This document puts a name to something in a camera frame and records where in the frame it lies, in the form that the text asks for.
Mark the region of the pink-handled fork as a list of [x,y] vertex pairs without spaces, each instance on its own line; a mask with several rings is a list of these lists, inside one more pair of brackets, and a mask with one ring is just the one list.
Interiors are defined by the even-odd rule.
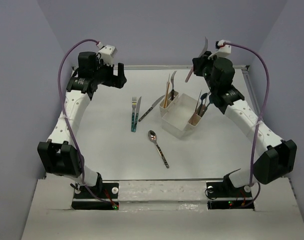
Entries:
[[[201,57],[208,49],[208,39],[205,37],[205,44],[204,47],[202,49],[202,51],[200,52],[198,57]],[[191,67],[190,71],[188,72],[186,78],[185,78],[185,82],[187,83],[192,75],[192,73],[194,72],[194,66]]]

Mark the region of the pink-handled knife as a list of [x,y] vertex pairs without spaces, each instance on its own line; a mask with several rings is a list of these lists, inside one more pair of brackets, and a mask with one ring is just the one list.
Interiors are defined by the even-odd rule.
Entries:
[[198,99],[197,99],[194,115],[197,115],[197,109],[198,109],[198,105],[199,105],[201,95],[202,95],[202,90],[200,90],[200,93],[199,93],[199,96],[198,96]]

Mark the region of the teal plastic spoon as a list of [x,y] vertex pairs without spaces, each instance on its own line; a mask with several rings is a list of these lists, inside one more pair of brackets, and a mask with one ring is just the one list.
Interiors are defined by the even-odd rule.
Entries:
[[208,108],[209,108],[209,106],[212,104],[212,97],[211,97],[211,95],[209,96],[209,102],[208,102],[208,104],[205,106],[205,109],[204,109],[204,111],[203,111],[203,113],[202,113],[202,117],[203,117],[203,115],[205,114],[205,112],[208,110]]
[[198,116],[201,116],[201,114],[202,114],[202,113],[204,112],[204,110],[205,110],[205,103],[206,103],[206,101],[207,101],[207,96],[208,96],[208,93],[207,93],[207,92],[204,93],[204,94],[202,94],[202,95],[200,96],[201,104],[200,104],[200,106],[197,108],[197,111],[196,111],[196,113],[197,113]]

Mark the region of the black-handled fork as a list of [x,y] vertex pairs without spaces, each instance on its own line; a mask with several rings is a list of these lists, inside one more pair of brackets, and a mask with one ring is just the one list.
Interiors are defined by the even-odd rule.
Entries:
[[171,77],[170,77],[170,82],[171,82],[171,86],[172,86],[172,89],[171,89],[171,101],[174,100],[175,98],[175,89],[174,89],[174,77],[175,77],[175,74],[176,74],[176,70],[172,73]]

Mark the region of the teal-handled fork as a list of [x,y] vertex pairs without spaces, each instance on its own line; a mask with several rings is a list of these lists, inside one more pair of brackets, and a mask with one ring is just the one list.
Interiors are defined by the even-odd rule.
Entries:
[[131,118],[131,131],[134,132],[134,123],[135,123],[135,112],[136,112],[136,106],[137,106],[137,98],[132,97],[132,118]]

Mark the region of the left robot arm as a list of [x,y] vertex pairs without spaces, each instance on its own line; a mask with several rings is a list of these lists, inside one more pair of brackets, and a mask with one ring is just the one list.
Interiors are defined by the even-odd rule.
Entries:
[[118,64],[117,74],[114,74],[116,52],[115,47],[107,45],[98,52],[79,53],[78,68],[67,84],[57,123],[48,139],[37,146],[47,173],[72,179],[77,186],[84,186],[86,193],[93,198],[102,193],[102,177],[85,165],[75,140],[84,112],[98,86],[119,89],[127,82],[122,63]]

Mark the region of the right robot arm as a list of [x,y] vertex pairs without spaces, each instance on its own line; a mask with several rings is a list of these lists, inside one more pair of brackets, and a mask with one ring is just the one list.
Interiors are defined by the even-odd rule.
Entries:
[[251,110],[245,97],[232,84],[235,75],[232,62],[206,51],[193,58],[192,63],[193,73],[203,77],[209,87],[210,102],[235,123],[255,146],[253,153],[259,156],[248,168],[240,168],[224,176],[223,193],[233,196],[240,187],[253,183],[267,185],[292,172],[296,143],[275,134]]

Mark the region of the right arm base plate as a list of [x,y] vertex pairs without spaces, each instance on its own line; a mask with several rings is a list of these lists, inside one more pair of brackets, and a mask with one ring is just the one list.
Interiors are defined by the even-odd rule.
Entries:
[[206,183],[204,193],[209,210],[255,209],[249,186],[227,190],[222,181],[210,181]]

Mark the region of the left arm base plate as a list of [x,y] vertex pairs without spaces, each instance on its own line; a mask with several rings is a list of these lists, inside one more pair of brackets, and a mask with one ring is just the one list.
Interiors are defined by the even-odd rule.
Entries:
[[74,210],[119,210],[119,183],[115,181],[104,181],[102,190],[99,192],[95,187],[78,184],[70,184],[73,188],[71,208]]

